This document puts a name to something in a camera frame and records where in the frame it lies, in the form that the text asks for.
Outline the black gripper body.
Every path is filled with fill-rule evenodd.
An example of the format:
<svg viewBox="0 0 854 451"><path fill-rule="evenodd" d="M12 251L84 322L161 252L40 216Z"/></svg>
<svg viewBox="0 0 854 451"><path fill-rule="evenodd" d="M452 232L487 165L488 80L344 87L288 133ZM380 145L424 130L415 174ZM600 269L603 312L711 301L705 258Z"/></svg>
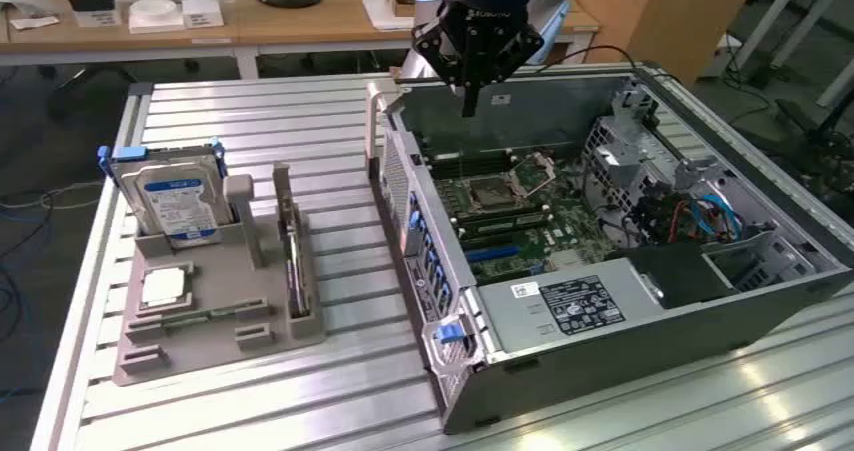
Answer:
<svg viewBox="0 0 854 451"><path fill-rule="evenodd" d="M500 82L535 52L528 0L443 0L440 28L449 40L443 80L453 85Z"/></svg>

